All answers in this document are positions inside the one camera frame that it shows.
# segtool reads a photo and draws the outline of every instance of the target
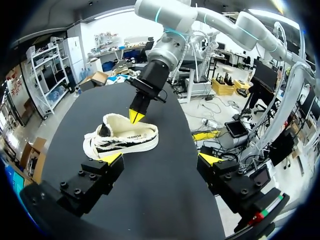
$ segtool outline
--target gray floor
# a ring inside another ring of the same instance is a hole
[[[221,64],[218,65],[217,73],[221,73]],[[231,74],[232,79],[246,80],[248,78],[249,71],[243,71],[241,69],[234,68]],[[36,137],[47,139],[45,144],[46,151],[51,143],[51,140],[61,122],[64,115],[67,113],[71,105],[76,100],[77,96],[67,94],[64,99],[55,108],[55,115],[50,115],[46,121],[41,122],[39,117],[35,114],[32,116],[29,124],[26,127],[18,127],[14,132],[10,134],[12,145],[17,150],[18,157],[22,154],[22,150],[27,141],[33,142]],[[236,106],[228,106],[230,101],[236,103]],[[204,99],[196,98],[190,103],[184,103],[181,105],[188,120],[190,130],[197,130],[203,126],[202,118],[214,120],[220,125],[225,122],[232,121],[232,116],[239,113],[244,107],[247,99],[236,95],[232,96],[220,96],[215,97],[210,102],[206,102]],[[257,122],[261,114],[253,116],[252,121]],[[280,163],[276,167],[273,167],[273,174],[271,175],[271,182],[264,188],[264,191],[268,191],[273,187],[279,188],[281,191],[290,195],[290,203],[297,200],[303,195],[306,195],[310,186],[310,179],[313,176],[315,155],[314,153],[303,152],[303,146],[300,146],[300,157],[307,166],[304,169],[304,175],[302,176],[299,164],[296,160],[291,161],[291,167],[284,170],[284,163]],[[226,236],[233,233],[233,229],[240,220],[238,214],[233,214],[224,201],[218,196],[216,198],[217,204],[220,210],[222,223]]]

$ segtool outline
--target yellow marker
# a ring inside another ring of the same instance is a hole
[[[129,108],[129,118],[130,118],[130,123],[136,124],[139,122],[145,115],[143,115],[140,112],[137,112],[135,110],[132,110]]]
[[[102,160],[106,163],[108,163],[108,165],[112,164],[114,162],[114,160],[116,160],[120,155],[122,155],[121,152],[110,155],[110,156],[105,156],[103,158],[98,159],[98,161]]]
[[[210,156],[204,153],[199,152],[199,155],[201,157],[204,158],[204,160],[206,160],[208,162],[208,164],[210,164],[211,166],[213,166],[214,163],[217,163],[218,161],[224,161],[223,159],[214,157],[214,156]]]

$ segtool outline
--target black monitor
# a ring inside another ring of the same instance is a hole
[[[320,100],[316,99],[311,107],[311,113],[314,116],[315,120],[319,120],[320,118]]]
[[[217,43],[219,45],[217,49],[222,49],[222,50],[226,49],[226,45],[224,43],[221,43],[221,42],[217,42]]]
[[[311,107],[314,104],[315,98],[315,92],[312,88],[310,88],[308,96],[304,100],[303,104],[300,104],[300,113],[304,119],[308,117]]]
[[[254,77],[273,92],[276,88],[278,73],[257,59],[253,61],[253,67],[255,68]]]

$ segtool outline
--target blue bin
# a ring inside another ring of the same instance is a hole
[[[102,64],[102,70],[104,72],[110,71],[112,70],[112,68],[115,66],[116,64],[113,61],[107,61],[105,63]]]

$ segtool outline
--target bolt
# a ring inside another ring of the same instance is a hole
[[[257,182],[255,183],[255,186],[256,186],[256,187],[261,187],[261,186],[262,186],[262,183],[261,183],[260,181],[257,181]]]
[[[66,189],[68,187],[68,183],[66,183],[65,181],[60,182],[60,187],[63,189]]]
[[[74,192],[74,195],[76,195],[76,196],[79,196],[82,193],[81,189],[79,189],[79,188],[76,188],[73,192]]]
[[[92,174],[89,175],[89,178],[90,178],[90,180],[95,181],[97,176],[92,173]]]
[[[228,173],[228,174],[226,174],[226,175],[224,176],[224,178],[225,178],[226,180],[230,180],[230,179],[231,179],[231,175]]]
[[[80,170],[80,171],[78,171],[78,175],[81,176],[81,177],[83,177],[83,176],[86,175],[86,174],[85,174],[84,171]]]
[[[246,189],[246,188],[241,189],[242,195],[247,195],[248,193],[249,193],[248,189]]]

